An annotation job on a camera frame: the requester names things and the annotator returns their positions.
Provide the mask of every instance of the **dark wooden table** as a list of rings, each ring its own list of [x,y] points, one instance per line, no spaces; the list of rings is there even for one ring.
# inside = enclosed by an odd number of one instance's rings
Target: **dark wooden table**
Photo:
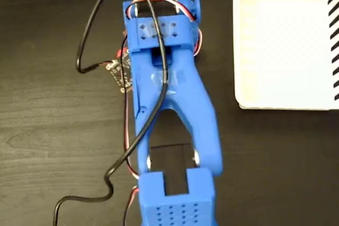
[[[105,2],[84,64],[115,55],[121,1]],[[1,226],[51,225],[60,197],[106,192],[102,176],[122,153],[123,98],[104,68],[75,71],[94,2],[0,0]],[[218,114],[225,158],[224,174],[216,179],[219,225],[339,225],[339,115],[240,110],[232,0],[202,0],[202,10],[197,67]],[[165,113],[152,139],[190,137],[175,115]],[[122,225],[135,181],[125,167],[112,180],[113,199],[69,202],[60,225]],[[139,217],[135,203],[129,225],[140,225]]]

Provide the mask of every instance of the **white plastic container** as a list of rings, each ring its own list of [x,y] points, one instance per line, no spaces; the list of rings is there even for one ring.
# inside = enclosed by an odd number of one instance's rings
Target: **white plastic container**
[[[339,109],[339,0],[234,0],[244,109]]]

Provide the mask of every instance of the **circuit board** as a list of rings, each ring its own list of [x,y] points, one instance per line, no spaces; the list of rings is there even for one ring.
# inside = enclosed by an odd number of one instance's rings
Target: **circuit board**
[[[106,65],[106,69],[111,73],[115,81],[117,82],[120,92],[124,94],[123,79],[125,80],[127,93],[132,91],[132,77],[131,77],[131,60],[129,58],[129,51],[124,48],[122,53],[122,66],[123,76],[120,64],[120,51],[117,54],[117,58],[113,59],[111,63]]]

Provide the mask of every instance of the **blue 3d-printed robot arm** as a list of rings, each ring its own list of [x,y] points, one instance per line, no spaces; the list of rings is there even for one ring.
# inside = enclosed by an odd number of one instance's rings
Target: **blue 3d-printed robot arm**
[[[167,195],[164,173],[151,172],[149,137],[138,147],[139,202],[142,226],[216,226],[213,176],[222,172],[216,114],[194,64],[194,45],[199,36],[200,0],[177,0],[195,17],[183,13],[160,16],[158,21],[167,52],[169,81],[162,110],[174,110],[192,136],[197,167],[186,169],[188,193]],[[123,3],[123,11],[131,2]],[[162,87],[162,69],[152,18],[125,17],[131,58],[133,106],[138,133],[150,115]]]

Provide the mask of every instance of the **blue plastic bracket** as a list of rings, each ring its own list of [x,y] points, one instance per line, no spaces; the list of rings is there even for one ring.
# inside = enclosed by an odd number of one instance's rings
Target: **blue plastic bracket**
[[[200,0],[177,0],[196,18],[183,13],[158,17],[165,46],[169,49],[168,91],[161,110],[174,110],[192,136],[199,167],[187,169],[189,193],[166,196],[162,172],[149,172],[149,137],[138,146],[139,203],[142,226],[216,226],[213,176],[222,172],[217,119],[208,93],[194,64],[193,50],[199,36]],[[123,2],[123,11],[131,1]],[[152,18],[125,17],[131,58],[136,133],[144,126],[162,87],[162,69],[152,49],[158,41]]]

